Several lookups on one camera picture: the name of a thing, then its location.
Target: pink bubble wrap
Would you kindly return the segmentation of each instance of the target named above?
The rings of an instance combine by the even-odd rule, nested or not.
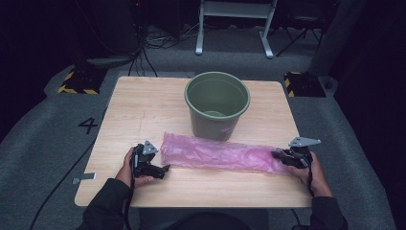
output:
[[[277,148],[165,133],[161,155],[163,165],[290,174],[280,160],[272,157],[272,150]]]

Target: person's left hand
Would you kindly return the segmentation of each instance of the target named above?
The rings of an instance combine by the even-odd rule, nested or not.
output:
[[[128,187],[131,186],[131,168],[129,165],[129,160],[131,159],[131,154],[134,148],[132,147],[129,149],[128,153],[125,155],[124,158],[124,163],[122,168],[117,172],[116,179],[121,180],[124,184],[126,184]],[[152,176],[142,176],[135,178],[135,188],[140,187],[142,185],[145,185],[151,181],[153,181]]]

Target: chair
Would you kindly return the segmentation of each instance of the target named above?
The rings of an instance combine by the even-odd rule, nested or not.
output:
[[[323,36],[326,33],[332,19],[337,13],[340,0],[317,1],[317,0],[288,0],[283,1],[282,6],[286,13],[287,27],[302,32],[294,39],[291,39],[276,56],[279,57],[287,48],[295,43],[300,37],[305,37],[308,31],[312,31],[318,41],[317,50],[320,47]],[[314,30],[320,29],[321,34],[317,36]]]

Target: green trash bin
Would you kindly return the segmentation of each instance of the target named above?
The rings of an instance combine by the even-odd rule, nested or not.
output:
[[[250,104],[250,93],[238,78],[207,72],[192,78],[185,89],[194,136],[227,141]]]

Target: white metal stand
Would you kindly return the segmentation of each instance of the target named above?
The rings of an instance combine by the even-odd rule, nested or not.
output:
[[[199,34],[197,36],[196,54],[203,53],[203,20],[204,16],[228,16],[228,17],[250,17],[266,18],[265,31],[259,32],[263,49],[268,58],[273,58],[272,50],[266,39],[272,17],[278,0],[272,0],[271,4],[253,4],[253,3],[234,3],[234,2],[210,2],[201,0],[199,14]]]

